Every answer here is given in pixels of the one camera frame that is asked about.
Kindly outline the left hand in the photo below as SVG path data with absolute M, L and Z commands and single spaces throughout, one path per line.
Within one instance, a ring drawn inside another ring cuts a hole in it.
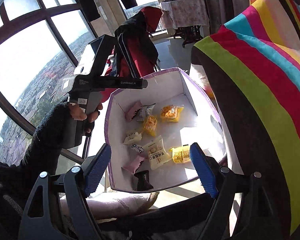
M 100 115 L 100 111 L 103 109 L 103 105 L 100 102 L 96 107 L 95 111 L 90 114 L 85 114 L 83 110 L 76 103 L 68 103 L 68 108 L 70 111 L 70 115 L 74 120 L 84 121 L 87 120 L 88 124 L 85 128 L 86 134 L 90 135 L 92 130 L 94 129 L 94 122 Z

